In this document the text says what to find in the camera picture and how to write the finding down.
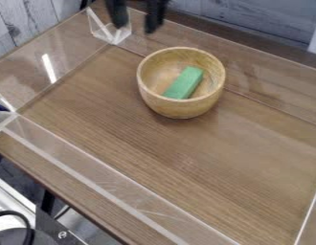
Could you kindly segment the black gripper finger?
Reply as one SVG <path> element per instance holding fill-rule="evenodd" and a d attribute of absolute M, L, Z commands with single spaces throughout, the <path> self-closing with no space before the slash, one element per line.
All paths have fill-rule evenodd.
<path fill-rule="evenodd" d="M 147 14 L 145 21 L 146 33 L 154 33 L 164 25 L 164 19 L 170 0 L 147 0 Z"/>
<path fill-rule="evenodd" d="M 127 0 L 105 0 L 113 24 L 118 29 L 123 28 L 130 22 L 127 10 Z"/>

